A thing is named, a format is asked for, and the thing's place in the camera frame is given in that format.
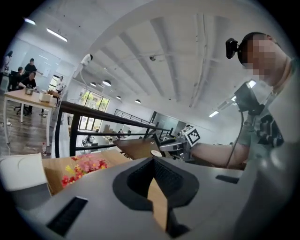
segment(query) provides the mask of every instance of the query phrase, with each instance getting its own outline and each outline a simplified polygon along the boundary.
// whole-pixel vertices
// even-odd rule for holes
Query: wooden floor
[[[9,149],[6,145],[4,128],[3,128],[3,104],[4,95],[0,92],[0,155],[8,155]],[[15,106],[20,104],[8,101],[7,103],[7,118],[12,126],[7,127],[9,134],[10,154],[32,154],[42,152],[42,143],[46,143],[46,124],[47,118],[39,115],[40,108],[33,107],[32,115],[24,116],[23,123],[20,122],[20,114],[16,115],[14,111]],[[51,143],[53,135],[53,126],[56,121],[57,110],[53,112],[53,118],[50,126],[50,147],[47,147],[47,156],[43,158],[50,158],[51,156]]]

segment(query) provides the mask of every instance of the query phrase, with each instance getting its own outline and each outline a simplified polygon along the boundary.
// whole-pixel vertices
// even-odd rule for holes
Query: fluorescent light
[[[42,55],[39,55],[41,58],[45,58],[44,56],[42,56]],[[47,58],[45,58],[46,60],[49,60],[49,59],[47,59]]]
[[[210,118],[212,118],[213,116],[217,115],[219,112],[218,111],[214,111],[211,115],[209,115]]]
[[[51,34],[53,34],[54,36],[60,38],[61,40],[64,40],[65,42],[68,41],[65,37],[63,37],[62,35],[60,35],[60,34],[58,34],[58,33],[56,33],[56,32],[53,32],[53,31],[50,30],[49,28],[47,28],[47,31],[50,32]]]
[[[36,25],[36,22],[33,21],[33,20],[30,20],[29,18],[24,18],[24,21],[27,22],[27,23],[30,23],[32,25]]]
[[[251,80],[250,82],[249,82],[249,85],[250,85],[250,87],[251,88],[253,88],[253,86],[256,84],[256,81],[254,81],[254,80]]]

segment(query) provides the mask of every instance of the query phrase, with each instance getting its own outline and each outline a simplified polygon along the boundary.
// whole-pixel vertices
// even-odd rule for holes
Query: bottle
[[[46,144],[44,142],[42,143],[42,149],[43,149],[43,155],[46,156],[47,155],[47,148],[46,148]]]

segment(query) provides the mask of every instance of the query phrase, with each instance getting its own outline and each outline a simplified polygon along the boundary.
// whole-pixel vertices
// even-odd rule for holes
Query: security camera
[[[150,56],[149,58],[150,58],[151,61],[155,61],[156,60],[155,56]]]
[[[82,59],[81,64],[84,65],[85,67],[90,63],[90,61],[93,60],[92,54],[87,54],[85,57]]]

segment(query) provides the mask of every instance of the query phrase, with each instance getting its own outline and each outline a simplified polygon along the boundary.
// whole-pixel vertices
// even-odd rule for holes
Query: pink flowers
[[[71,175],[75,175],[72,177],[63,176],[61,180],[61,184],[63,187],[72,184],[78,179],[82,178],[84,175],[99,170],[103,168],[107,168],[107,164],[103,159],[92,159],[93,154],[84,154],[81,156],[72,157],[73,160],[78,161],[78,164],[72,169],[69,165],[66,166],[66,170]]]

